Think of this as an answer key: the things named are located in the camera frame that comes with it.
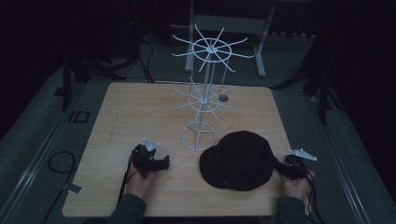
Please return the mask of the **black bucket hat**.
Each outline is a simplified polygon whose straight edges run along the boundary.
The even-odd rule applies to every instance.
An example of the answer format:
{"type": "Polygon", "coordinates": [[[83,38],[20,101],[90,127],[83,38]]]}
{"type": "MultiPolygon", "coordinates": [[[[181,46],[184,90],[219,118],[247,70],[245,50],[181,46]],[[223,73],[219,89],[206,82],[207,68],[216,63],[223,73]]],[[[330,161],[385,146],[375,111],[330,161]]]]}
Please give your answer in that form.
{"type": "Polygon", "coordinates": [[[267,183],[276,158],[268,141],[260,135],[238,131],[228,133],[200,157],[202,178],[217,189],[254,190],[267,183]]]}

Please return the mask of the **person's right hand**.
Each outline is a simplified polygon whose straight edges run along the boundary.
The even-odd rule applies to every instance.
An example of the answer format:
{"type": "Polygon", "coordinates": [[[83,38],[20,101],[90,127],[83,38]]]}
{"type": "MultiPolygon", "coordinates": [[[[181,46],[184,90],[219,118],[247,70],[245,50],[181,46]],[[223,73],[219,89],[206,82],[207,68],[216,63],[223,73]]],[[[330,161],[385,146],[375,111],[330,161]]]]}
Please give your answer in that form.
{"type": "Polygon", "coordinates": [[[288,177],[280,175],[283,184],[284,195],[293,197],[301,201],[306,201],[309,193],[312,190],[312,183],[315,178],[315,173],[308,171],[305,178],[291,180],[288,177]]]}

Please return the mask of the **grey metal floor rail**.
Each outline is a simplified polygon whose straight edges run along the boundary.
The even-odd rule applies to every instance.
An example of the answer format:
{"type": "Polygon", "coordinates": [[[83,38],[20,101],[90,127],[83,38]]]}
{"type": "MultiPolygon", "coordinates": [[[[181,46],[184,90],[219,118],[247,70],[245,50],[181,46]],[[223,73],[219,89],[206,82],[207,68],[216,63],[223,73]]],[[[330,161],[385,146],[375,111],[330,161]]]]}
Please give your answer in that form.
{"type": "Polygon", "coordinates": [[[342,189],[346,195],[346,199],[352,210],[352,213],[357,221],[357,224],[371,224],[367,216],[364,206],[361,202],[361,197],[358,195],[356,188],[352,182],[350,175],[347,172],[347,168],[340,157],[338,146],[335,139],[329,130],[328,126],[323,124],[321,119],[318,117],[317,107],[318,99],[313,97],[305,97],[308,103],[308,107],[311,113],[314,115],[316,123],[319,126],[320,131],[324,135],[325,142],[329,148],[330,158],[335,172],[341,182],[342,189]]]}
{"type": "Polygon", "coordinates": [[[43,87],[0,140],[0,224],[81,224],[63,206],[88,140],[91,124],[75,123],[90,108],[87,84],[76,84],[65,111],[56,86],[43,87]]]}

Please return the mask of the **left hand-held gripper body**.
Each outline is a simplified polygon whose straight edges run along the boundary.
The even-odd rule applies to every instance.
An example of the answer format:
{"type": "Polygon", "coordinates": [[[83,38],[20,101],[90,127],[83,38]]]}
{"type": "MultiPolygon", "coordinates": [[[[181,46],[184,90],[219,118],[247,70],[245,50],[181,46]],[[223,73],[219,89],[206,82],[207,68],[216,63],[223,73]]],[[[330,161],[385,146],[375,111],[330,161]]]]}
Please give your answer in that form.
{"type": "Polygon", "coordinates": [[[139,173],[146,179],[150,172],[164,169],[164,160],[154,159],[158,145],[156,142],[143,138],[142,143],[134,148],[131,154],[131,161],[136,168],[135,174],[139,173]]]}

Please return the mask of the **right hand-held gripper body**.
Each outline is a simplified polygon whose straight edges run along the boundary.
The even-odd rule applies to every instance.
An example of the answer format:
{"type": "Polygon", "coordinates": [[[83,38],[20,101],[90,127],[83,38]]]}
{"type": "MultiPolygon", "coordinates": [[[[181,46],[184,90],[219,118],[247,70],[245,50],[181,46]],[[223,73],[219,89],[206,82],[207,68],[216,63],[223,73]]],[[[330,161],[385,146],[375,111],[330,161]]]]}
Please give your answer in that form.
{"type": "Polygon", "coordinates": [[[317,161],[316,156],[306,152],[303,148],[300,149],[289,149],[289,155],[284,157],[287,163],[286,177],[295,180],[305,178],[308,174],[307,167],[304,164],[304,160],[317,161]]]}

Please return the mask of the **grey metal table frame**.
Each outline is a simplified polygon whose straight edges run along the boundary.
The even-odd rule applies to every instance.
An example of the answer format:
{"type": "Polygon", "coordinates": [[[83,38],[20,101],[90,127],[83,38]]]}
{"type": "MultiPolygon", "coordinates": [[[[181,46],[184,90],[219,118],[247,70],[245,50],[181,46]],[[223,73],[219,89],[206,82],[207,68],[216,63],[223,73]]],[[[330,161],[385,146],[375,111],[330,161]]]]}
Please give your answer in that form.
{"type": "Polygon", "coordinates": [[[276,7],[272,6],[268,8],[265,19],[252,19],[252,18],[240,18],[231,16],[219,16],[219,15],[205,15],[197,14],[195,12],[195,0],[190,0],[190,23],[189,23],[189,41],[188,53],[185,70],[191,72],[193,70],[193,56],[192,56],[192,40],[194,38],[194,27],[198,26],[200,30],[205,31],[219,31],[221,28],[225,28],[226,32],[247,34],[247,35],[260,35],[260,43],[253,48],[253,55],[257,66],[258,76],[265,77],[266,71],[264,68],[264,62],[262,58],[262,49],[265,43],[266,37],[269,34],[270,24],[275,14],[276,7]]]}

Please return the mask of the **person's left hand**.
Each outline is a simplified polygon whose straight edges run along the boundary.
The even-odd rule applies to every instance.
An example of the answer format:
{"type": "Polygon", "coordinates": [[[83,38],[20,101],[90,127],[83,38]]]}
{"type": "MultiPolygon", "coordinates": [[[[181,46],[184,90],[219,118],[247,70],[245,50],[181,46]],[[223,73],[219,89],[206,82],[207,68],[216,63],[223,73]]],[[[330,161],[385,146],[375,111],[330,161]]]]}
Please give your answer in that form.
{"type": "Polygon", "coordinates": [[[129,167],[126,194],[133,194],[136,197],[144,200],[149,193],[149,189],[156,177],[155,173],[149,173],[147,178],[144,178],[134,167],[133,164],[129,167]]]}

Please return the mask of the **black metal stand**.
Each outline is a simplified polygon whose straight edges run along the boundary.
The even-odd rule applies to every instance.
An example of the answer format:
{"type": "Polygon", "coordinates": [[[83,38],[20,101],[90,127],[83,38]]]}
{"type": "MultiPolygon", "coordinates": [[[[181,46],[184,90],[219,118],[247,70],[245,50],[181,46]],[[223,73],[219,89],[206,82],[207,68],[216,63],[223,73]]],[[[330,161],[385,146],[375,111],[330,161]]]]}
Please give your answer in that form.
{"type": "Polygon", "coordinates": [[[329,92],[332,74],[332,59],[336,51],[336,42],[333,35],[327,29],[322,29],[315,37],[310,49],[304,56],[297,74],[275,86],[271,90],[284,90],[297,82],[307,79],[303,88],[305,96],[314,97],[319,91],[318,98],[318,118],[323,125],[327,124],[326,110],[328,97],[332,97],[329,92]]]}

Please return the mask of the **grey tape piece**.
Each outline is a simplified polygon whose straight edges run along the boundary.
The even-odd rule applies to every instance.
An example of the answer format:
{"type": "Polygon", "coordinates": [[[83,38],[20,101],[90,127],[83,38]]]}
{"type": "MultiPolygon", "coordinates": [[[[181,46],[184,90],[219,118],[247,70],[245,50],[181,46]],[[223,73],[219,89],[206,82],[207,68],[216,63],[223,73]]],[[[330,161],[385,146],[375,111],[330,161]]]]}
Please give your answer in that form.
{"type": "Polygon", "coordinates": [[[82,192],[82,187],[74,185],[73,183],[65,183],[62,186],[62,190],[66,190],[75,194],[80,194],[82,192]]]}

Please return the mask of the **black tripod stand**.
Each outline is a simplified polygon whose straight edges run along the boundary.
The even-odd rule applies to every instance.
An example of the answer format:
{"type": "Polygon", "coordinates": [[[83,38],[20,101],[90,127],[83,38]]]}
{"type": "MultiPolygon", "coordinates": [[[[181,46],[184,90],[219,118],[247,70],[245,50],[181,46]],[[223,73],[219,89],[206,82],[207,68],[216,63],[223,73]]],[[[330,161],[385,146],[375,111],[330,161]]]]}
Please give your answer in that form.
{"type": "Polygon", "coordinates": [[[139,46],[142,42],[138,26],[130,26],[125,23],[121,28],[123,40],[120,44],[123,47],[123,57],[125,62],[111,66],[104,66],[99,63],[111,63],[108,56],[105,36],[98,21],[84,21],[81,26],[73,24],[64,28],[59,35],[60,46],[63,54],[63,86],[61,87],[63,96],[62,111],[65,111],[71,103],[71,74],[74,74],[77,81],[87,82],[90,78],[87,68],[92,67],[105,77],[114,80],[125,80],[115,73],[138,58],[139,46]]]}

